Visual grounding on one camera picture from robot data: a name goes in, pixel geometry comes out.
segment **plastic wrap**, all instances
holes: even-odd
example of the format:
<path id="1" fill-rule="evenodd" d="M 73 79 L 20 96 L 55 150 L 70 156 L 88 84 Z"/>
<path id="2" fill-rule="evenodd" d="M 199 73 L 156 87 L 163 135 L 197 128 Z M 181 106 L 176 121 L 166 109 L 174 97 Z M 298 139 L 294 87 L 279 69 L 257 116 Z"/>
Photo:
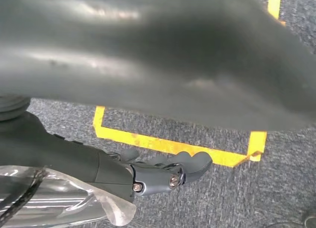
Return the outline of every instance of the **plastic wrap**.
<path id="1" fill-rule="evenodd" d="M 133 219 L 136 207 L 130 202 L 69 175 L 47 168 L 48 173 L 26 206 L 5 224 L 18 227 L 69 227 L 108 218 L 116 226 Z M 0 166 L 0 201 L 17 188 L 27 188 L 33 167 Z M 11 203 L 2 209 L 0 214 Z"/>

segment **gray carpet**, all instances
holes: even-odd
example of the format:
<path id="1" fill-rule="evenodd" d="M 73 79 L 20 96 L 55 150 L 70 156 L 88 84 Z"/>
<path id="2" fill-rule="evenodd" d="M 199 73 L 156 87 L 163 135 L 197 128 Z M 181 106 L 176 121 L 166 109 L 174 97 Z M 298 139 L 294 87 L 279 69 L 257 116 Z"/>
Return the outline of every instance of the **gray carpet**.
<path id="1" fill-rule="evenodd" d="M 259 0 L 267 5 L 267 0 Z M 316 53 L 316 0 L 282 0 L 280 19 Z M 50 132 L 82 141 L 108 152 L 132 146 L 96 138 L 92 127 L 95 107 L 33 100 L 29 111 Z M 104 125 L 178 142 L 245 153 L 249 132 L 176 122 L 110 109 Z M 214 165 L 198 182 L 170 194 L 137 198 L 129 228 L 264 228 L 282 222 L 302 222 L 316 209 L 316 128 L 269 132 L 259 163 L 231 169 Z M 138 149 L 143 159 L 160 152 Z M 101 221 L 85 228 L 112 227 Z"/>

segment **black cable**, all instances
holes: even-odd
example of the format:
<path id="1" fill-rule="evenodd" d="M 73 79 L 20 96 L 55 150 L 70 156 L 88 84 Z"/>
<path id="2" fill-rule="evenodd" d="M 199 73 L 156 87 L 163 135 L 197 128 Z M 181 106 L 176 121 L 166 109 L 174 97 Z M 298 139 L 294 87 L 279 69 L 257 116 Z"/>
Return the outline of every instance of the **black cable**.
<path id="1" fill-rule="evenodd" d="M 47 174 L 45 168 L 36 169 L 32 184 L 24 194 L 0 216 L 0 228 L 31 200 Z"/>
<path id="2" fill-rule="evenodd" d="M 274 224 L 267 226 L 265 228 L 273 228 L 274 226 L 277 226 L 277 225 L 296 225 L 297 227 L 304 227 L 302 224 L 299 224 L 296 222 L 278 222 L 278 223 L 274 223 Z"/>

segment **yellow tape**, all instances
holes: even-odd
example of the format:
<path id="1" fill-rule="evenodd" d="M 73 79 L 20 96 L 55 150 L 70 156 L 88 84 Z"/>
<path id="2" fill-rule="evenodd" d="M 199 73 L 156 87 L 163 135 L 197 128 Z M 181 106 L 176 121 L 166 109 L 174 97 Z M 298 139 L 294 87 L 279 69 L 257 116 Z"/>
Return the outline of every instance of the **yellow tape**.
<path id="1" fill-rule="evenodd" d="M 102 127 L 104 112 L 105 107 L 101 106 L 98 106 L 95 110 L 93 126 L 98 138 L 172 154 L 188 152 L 190 155 L 194 155 L 198 152 L 206 152 L 212 157 L 213 163 L 228 167 L 234 167 L 251 158 L 254 161 L 260 160 L 259 156 L 264 152 L 266 138 L 266 132 L 252 132 L 248 153 L 243 155 Z"/>
<path id="2" fill-rule="evenodd" d="M 281 0 L 268 0 L 268 11 L 275 19 L 279 19 L 280 2 Z"/>

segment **screw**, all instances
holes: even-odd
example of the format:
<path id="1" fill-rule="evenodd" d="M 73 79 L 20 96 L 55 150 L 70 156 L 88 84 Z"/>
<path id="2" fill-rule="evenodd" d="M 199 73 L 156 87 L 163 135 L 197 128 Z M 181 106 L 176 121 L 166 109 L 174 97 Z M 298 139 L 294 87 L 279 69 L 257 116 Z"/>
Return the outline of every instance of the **screw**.
<path id="1" fill-rule="evenodd" d="M 141 184 L 133 184 L 132 190 L 135 192 L 141 192 L 143 189 L 143 186 Z"/>
<path id="2" fill-rule="evenodd" d="M 178 185 L 178 180 L 179 178 L 178 177 L 178 175 L 171 175 L 169 186 L 172 189 L 175 189 Z"/>

